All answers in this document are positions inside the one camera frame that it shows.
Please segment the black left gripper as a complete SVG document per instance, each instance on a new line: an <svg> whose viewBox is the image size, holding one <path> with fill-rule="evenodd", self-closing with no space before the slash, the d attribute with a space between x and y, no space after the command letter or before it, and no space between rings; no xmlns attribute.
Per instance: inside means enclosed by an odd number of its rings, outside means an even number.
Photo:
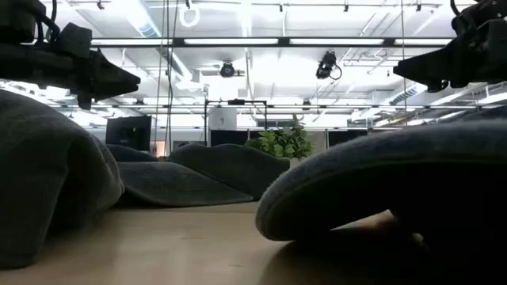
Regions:
<svg viewBox="0 0 507 285"><path fill-rule="evenodd" d="M112 64L101 49L89 59L59 54L45 46L1 45L1 78L39 86L69 89L78 96L78 106L91 109L94 100L102 101L139 89L140 78Z"/></svg>

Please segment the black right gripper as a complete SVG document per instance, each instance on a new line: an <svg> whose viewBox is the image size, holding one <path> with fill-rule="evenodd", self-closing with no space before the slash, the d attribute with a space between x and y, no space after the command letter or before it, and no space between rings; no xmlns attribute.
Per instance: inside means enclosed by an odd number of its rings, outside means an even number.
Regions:
<svg viewBox="0 0 507 285"><path fill-rule="evenodd" d="M506 20L489 20L457 36L443 48L399 61L393 69L403 78L421 84L429 93L462 88L472 82L506 81ZM451 75L415 78L407 75Z"/></svg>

